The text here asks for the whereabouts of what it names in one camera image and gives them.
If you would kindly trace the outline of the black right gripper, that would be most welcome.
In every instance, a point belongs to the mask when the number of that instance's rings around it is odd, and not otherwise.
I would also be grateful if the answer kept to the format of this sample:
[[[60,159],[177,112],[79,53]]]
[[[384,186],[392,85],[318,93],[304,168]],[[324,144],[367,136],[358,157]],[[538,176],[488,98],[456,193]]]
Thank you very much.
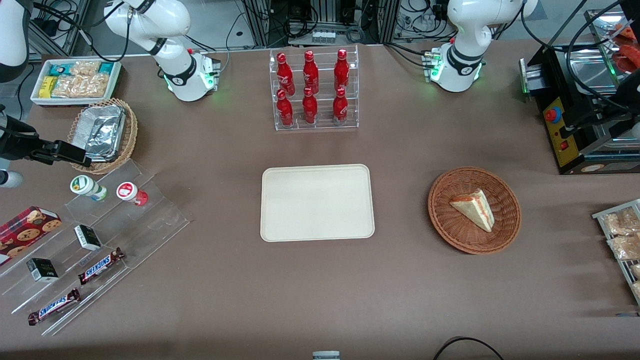
[[[41,140],[34,127],[15,118],[1,121],[0,157],[7,161],[29,157],[48,166],[61,159],[82,167],[92,164],[86,150],[61,140]]]

